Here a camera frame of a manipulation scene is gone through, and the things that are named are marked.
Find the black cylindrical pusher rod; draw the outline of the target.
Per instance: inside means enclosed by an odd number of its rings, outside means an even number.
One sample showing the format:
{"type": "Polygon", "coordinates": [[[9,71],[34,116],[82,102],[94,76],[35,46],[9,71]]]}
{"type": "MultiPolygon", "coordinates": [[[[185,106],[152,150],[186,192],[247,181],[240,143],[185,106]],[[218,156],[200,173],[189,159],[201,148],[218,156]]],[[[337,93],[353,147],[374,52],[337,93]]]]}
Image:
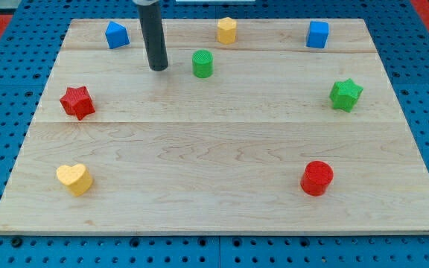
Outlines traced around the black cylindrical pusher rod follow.
{"type": "Polygon", "coordinates": [[[158,0],[136,0],[149,67],[163,71],[168,67],[162,14],[158,0]]]}

